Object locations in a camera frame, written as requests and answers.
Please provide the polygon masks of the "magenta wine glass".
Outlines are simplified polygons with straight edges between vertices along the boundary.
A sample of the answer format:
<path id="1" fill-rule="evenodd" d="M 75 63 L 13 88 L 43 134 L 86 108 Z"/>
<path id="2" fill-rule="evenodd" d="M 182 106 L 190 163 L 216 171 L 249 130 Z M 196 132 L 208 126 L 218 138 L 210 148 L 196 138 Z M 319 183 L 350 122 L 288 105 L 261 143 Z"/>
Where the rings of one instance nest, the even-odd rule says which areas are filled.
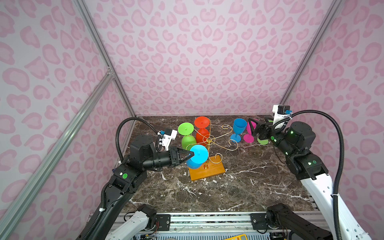
<path id="1" fill-rule="evenodd" d="M 247 131 L 247 133 L 243 137 L 244 141 L 246 143 L 253 143 L 255 141 L 255 138 L 252 135 L 250 123 L 247 123 L 246 131 Z"/>

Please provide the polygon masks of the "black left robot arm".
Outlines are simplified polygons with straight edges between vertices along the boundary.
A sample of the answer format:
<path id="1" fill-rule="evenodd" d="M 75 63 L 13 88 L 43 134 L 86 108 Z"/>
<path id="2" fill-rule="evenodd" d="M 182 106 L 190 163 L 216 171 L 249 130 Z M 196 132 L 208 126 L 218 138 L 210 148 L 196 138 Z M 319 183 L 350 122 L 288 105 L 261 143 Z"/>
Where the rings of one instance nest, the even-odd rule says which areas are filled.
<path id="1" fill-rule="evenodd" d="M 122 164 L 103 186 L 101 202 L 77 239 L 105 239 L 123 207 L 147 178 L 148 171 L 176 167 L 195 155 L 192 151 L 178 147 L 169 147 L 167 151 L 159 152 L 152 136 L 136 137 L 131 144 L 130 154 L 123 159 Z"/>

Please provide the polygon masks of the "green wine glass front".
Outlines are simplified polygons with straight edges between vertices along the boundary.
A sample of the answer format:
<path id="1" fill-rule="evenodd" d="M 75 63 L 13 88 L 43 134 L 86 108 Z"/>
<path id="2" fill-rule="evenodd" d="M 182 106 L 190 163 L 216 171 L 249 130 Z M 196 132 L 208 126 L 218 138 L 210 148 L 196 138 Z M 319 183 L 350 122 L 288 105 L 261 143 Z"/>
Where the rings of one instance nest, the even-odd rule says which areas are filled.
<path id="1" fill-rule="evenodd" d="M 263 122 L 258 124 L 258 142 L 261 145 L 267 145 L 271 137 L 273 122 Z"/>

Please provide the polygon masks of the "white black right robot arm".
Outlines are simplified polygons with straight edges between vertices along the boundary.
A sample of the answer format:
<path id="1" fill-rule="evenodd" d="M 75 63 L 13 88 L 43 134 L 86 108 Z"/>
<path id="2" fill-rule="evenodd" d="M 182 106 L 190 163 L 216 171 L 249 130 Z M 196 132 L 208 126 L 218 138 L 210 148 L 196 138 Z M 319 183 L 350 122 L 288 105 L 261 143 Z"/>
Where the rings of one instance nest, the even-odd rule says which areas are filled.
<path id="1" fill-rule="evenodd" d="M 369 240 L 371 237 L 354 218 L 336 193 L 332 179 L 320 157 L 311 152 L 316 138 L 312 128 L 294 122 L 287 130 L 275 132 L 271 122 L 249 119 L 252 134 L 269 140 L 286 158 L 286 165 L 306 188 L 329 226 L 324 230 L 293 213 L 284 204 L 268 207 L 266 222 L 270 228 L 283 227 L 303 240 Z"/>

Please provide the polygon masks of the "blue wine glass front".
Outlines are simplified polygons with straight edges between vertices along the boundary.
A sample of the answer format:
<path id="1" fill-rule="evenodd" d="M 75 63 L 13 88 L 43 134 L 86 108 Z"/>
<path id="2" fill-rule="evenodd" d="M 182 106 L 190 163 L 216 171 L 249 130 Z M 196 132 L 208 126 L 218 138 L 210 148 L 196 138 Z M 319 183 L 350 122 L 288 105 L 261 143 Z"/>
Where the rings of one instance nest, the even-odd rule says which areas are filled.
<path id="1" fill-rule="evenodd" d="M 209 158 L 209 152 L 206 147 L 202 145 L 195 145 L 190 149 L 194 156 L 187 160 L 187 166 L 190 169 L 196 170 L 204 164 Z"/>

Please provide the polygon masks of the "blue wine glass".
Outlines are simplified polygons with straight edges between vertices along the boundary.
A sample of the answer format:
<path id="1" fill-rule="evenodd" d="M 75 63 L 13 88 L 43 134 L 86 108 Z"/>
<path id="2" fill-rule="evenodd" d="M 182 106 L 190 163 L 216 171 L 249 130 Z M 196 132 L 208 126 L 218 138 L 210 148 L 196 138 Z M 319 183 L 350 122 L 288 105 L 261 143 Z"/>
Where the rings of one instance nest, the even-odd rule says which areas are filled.
<path id="1" fill-rule="evenodd" d="M 241 134 L 245 131 L 248 123 L 244 119 L 237 118 L 234 120 L 233 134 L 231 140 L 239 143 L 241 141 Z"/>
<path id="2" fill-rule="evenodd" d="M 209 152 L 206 147 L 202 145 L 195 145 L 190 149 L 194 156 L 187 160 L 187 166 L 190 169 L 196 170 L 204 164 L 209 158 Z"/>

